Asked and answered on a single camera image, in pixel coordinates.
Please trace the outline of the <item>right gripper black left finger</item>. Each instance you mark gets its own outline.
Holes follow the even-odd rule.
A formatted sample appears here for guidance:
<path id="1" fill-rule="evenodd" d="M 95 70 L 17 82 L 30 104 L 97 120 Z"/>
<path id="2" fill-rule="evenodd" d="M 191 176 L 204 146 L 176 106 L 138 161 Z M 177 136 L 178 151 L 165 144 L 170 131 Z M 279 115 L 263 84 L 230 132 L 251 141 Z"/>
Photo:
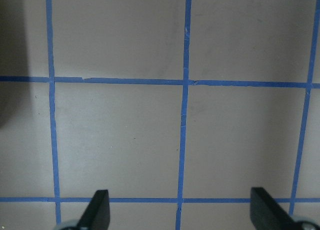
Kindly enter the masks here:
<path id="1" fill-rule="evenodd" d="M 111 221 L 108 190 L 97 190 L 76 224 L 76 229 L 107 230 Z"/>

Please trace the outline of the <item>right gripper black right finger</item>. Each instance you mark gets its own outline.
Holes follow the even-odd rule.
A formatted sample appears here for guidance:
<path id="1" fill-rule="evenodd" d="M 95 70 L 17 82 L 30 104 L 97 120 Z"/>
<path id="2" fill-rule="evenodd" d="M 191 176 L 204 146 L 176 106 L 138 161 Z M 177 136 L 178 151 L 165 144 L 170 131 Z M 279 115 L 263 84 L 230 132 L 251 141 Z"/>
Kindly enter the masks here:
<path id="1" fill-rule="evenodd" d="M 257 230 L 301 229 L 263 187 L 250 190 L 250 220 Z"/>

